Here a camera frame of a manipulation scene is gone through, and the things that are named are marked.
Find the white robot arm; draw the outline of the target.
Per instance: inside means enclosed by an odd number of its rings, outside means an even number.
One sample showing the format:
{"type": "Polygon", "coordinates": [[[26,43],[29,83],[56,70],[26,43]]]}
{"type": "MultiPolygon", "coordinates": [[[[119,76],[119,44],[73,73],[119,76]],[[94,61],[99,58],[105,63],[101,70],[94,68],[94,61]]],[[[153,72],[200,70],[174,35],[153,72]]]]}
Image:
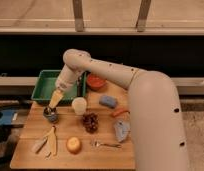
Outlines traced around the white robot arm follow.
{"type": "Polygon", "coordinates": [[[69,49],[49,106],[54,108],[85,71],[128,91],[131,138],[137,171],[190,171],[178,90],[158,71],[93,59],[86,51],[69,49]]]}

